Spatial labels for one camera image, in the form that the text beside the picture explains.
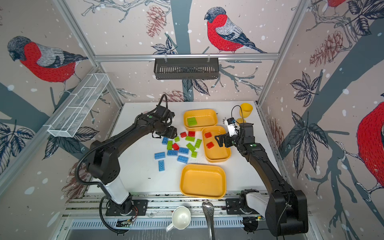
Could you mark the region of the small red brick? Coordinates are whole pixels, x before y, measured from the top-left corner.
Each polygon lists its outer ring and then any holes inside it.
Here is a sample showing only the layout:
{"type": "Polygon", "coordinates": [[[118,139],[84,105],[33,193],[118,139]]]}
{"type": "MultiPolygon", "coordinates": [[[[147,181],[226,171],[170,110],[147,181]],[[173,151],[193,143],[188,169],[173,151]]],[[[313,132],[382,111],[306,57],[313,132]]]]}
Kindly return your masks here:
{"type": "Polygon", "coordinates": [[[211,138],[212,137],[212,133],[211,132],[207,132],[205,133],[205,138],[211,138]]]}

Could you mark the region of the green upturned long brick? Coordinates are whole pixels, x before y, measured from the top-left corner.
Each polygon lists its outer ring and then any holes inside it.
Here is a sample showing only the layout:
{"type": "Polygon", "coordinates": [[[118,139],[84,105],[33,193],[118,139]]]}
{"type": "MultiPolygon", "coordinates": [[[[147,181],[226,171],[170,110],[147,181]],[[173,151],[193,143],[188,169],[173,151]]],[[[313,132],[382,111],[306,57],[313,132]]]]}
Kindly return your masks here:
{"type": "Polygon", "coordinates": [[[173,141],[172,140],[170,140],[170,141],[168,141],[167,142],[167,150],[169,151],[169,150],[173,150],[173,141]]]}

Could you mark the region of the blue brick horizontal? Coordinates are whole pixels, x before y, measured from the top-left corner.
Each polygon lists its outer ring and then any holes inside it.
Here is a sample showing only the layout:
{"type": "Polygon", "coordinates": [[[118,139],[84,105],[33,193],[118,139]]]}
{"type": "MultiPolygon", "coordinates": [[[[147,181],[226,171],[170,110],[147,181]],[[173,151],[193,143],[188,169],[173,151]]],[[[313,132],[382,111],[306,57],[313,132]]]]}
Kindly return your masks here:
{"type": "Polygon", "coordinates": [[[160,153],[155,153],[154,154],[155,160],[164,159],[165,157],[166,157],[166,153],[165,152],[160,152],[160,153]]]}

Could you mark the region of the blue brick bottom vertical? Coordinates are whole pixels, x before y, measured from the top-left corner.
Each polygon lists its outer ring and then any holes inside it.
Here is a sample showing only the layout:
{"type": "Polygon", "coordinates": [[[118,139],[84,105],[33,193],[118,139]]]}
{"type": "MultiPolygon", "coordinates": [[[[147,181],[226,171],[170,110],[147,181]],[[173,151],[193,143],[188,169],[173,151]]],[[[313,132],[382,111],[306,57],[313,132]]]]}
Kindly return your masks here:
{"type": "Polygon", "coordinates": [[[162,172],[165,170],[165,161],[164,160],[159,160],[158,161],[158,167],[159,167],[159,171],[162,172]]]}

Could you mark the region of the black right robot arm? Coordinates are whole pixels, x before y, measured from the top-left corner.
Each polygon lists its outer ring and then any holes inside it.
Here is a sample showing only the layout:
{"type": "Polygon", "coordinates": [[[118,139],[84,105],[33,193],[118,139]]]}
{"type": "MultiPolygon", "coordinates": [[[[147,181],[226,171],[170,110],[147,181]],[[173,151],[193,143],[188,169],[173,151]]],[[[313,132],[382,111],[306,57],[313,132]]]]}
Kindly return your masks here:
{"type": "Polygon", "coordinates": [[[270,233],[275,236],[304,234],[309,230],[307,198],[295,190],[277,171],[262,144],[256,143],[253,124],[238,124],[234,118],[225,120],[226,134],[215,136],[220,147],[235,146],[254,167],[269,194],[267,202],[255,192],[246,194],[246,206],[261,214],[270,233]]]}

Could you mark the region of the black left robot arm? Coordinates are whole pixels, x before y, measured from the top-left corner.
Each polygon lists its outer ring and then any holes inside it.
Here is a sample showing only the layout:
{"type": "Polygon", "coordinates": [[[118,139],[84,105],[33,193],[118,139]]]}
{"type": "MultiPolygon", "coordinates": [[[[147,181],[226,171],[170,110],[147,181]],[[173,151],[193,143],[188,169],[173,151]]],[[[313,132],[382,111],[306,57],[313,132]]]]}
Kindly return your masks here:
{"type": "Polygon", "coordinates": [[[157,134],[158,139],[174,139],[177,136],[177,128],[172,126],[174,117],[175,113],[168,108],[168,97],[163,94],[157,106],[136,116],[130,127],[103,142],[94,141],[77,164],[76,181],[84,186],[96,185],[101,188],[118,213],[128,215],[134,203],[120,178],[119,157],[148,134],[157,134]]]}

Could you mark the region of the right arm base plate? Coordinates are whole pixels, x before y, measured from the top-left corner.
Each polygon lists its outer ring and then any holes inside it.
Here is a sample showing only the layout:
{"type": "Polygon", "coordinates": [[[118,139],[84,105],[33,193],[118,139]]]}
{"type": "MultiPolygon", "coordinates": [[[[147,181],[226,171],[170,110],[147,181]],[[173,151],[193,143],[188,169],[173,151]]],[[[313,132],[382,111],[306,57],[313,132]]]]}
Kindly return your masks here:
{"type": "Polygon", "coordinates": [[[245,202],[239,198],[225,199],[225,207],[227,215],[261,215],[259,212],[246,206],[245,202]]]}

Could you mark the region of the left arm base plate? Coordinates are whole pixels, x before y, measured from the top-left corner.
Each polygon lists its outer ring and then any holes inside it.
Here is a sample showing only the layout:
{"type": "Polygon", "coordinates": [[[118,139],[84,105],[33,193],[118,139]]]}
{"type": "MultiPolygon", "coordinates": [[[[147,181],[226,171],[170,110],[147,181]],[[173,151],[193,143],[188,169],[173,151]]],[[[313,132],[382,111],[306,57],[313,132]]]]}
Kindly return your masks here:
{"type": "Polygon", "coordinates": [[[106,216],[145,216],[148,203],[148,200],[126,200],[123,204],[118,205],[112,200],[109,200],[107,203],[106,216]]]}

